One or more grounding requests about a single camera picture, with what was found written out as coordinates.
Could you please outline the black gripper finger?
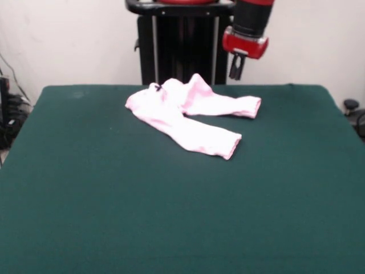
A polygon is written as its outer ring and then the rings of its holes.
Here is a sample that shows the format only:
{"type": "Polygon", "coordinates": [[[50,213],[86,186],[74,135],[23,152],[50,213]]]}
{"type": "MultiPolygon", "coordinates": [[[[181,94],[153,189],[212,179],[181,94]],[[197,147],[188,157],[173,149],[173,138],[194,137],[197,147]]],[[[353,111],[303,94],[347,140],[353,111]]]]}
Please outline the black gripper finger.
{"type": "Polygon", "coordinates": [[[244,70],[246,56],[245,55],[237,55],[236,58],[237,59],[236,59],[236,62],[235,62],[235,66],[236,66],[235,80],[240,80],[241,76],[242,76],[242,72],[244,70]]]}
{"type": "Polygon", "coordinates": [[[236,78],[236,74],[237,74],[237,54],[233,54],[233,58],[232,58],[232,62],[231,62],[231,66],[230,66],[230,72],[229,72],[229,78],[236,78]]]}

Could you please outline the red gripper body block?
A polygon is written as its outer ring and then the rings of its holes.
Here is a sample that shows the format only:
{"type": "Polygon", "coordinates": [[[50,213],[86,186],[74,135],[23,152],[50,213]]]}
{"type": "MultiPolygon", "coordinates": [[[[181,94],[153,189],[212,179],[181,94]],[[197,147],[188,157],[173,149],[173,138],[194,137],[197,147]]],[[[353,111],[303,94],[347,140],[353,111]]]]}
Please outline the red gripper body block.
{"type": "Polygon", "coordinates": [[[222,46],[229,53],[242,54],[251,59],[260,59],[269,45],[268,37],[249,38],[238,35],[231,26],[223,34],[222,46]]]}

